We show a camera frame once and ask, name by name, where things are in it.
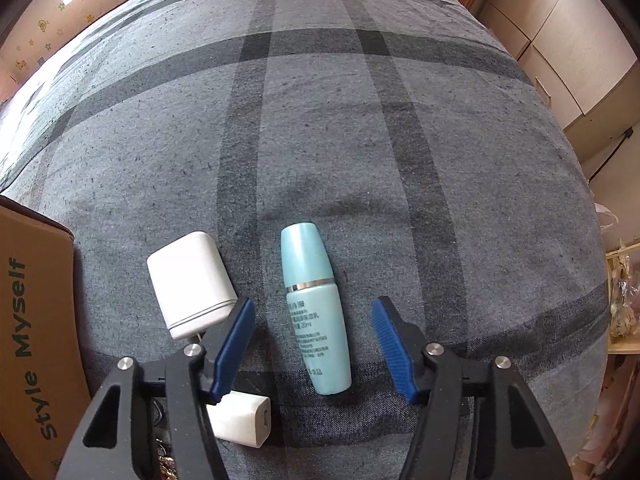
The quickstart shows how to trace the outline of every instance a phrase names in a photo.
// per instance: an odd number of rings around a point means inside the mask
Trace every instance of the cardboard box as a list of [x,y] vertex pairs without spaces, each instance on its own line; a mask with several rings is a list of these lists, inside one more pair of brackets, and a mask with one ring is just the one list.
[[0,237],[0,433],[33,480],[52,480],[90,402],[76,334],[74,238],[3,196]]

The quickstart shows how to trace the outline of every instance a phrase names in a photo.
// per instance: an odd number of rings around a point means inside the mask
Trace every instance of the light blue bottle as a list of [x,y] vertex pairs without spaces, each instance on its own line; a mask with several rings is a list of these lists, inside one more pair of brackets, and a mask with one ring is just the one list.
[[280,234],[282,276],[302,359],[320,395],[351,386],[351,363],[338,287],[314,224],[286,227]]

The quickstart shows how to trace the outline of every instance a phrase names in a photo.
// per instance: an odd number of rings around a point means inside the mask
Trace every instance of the cable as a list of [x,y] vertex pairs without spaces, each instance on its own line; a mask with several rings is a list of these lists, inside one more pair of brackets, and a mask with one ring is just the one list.
[[631,137],[631,135],[633,135],[633,132],[634,132],[633,128],[628,128],[625,130],[625,132],[622,134],[622,140],[620,140],[620,142],[616,146],[616,149],[611,152],[611,154],[607,157],[607,160],[605,160],[602,163],[602,165],[596,170],[596,172],[589,177],[589,182],[591,182],[596,177],[596,175],[600,173],[602,168],[604,168],[607,165],[607,162],[611,160],[611,157],[614,156],[616,154],[616,151],[620,149],[620,146],[622,146],[622,143],[625,142],[625,140],[627,140],[629,137]]

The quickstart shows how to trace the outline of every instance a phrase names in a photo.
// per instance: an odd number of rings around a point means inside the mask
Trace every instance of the gray plaid bedsheet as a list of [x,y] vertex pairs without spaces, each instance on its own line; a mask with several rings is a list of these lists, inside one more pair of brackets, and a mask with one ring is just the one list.
[[[92,389],[122,355],[180,347],[146,257],[217,240],[257,305],[236,389],[274,416],[261,449],[220,443],[231,478],[397,478],[417,410],[370,324],[381,294],[460,355],[513,358],[577,452],[606,360],[593,203],[526,76],[456,0],[130,0],[47,62],[0,131],[4,193],[76,235]],[[314,393],[286,308],[279,232],[299,221],[342,297],[353,386],[337,396]]]

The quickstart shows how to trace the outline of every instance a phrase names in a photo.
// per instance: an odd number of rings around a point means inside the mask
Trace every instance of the white power adapter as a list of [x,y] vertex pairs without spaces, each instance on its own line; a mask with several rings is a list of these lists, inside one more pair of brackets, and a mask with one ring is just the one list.
[[[216,243],[202,231],[189,233],[146,260],[171,337],[183,339],[222,323],[238,296]],[[188,278],[178,266],[188,266]]]
[[207,405],[213,434],[222,440],[260,447],[271,433],[271,400],[231,391],[215,406]]
[[[146,260],[158,304],[171,336],[190,337],[222,323],[238,300],[213,238],[196,231],[156,251]],[[188,265],[188,280],[177,266]],[[217,438],[260,447],[271,433],[269,397],[231,391],[207,405]]]

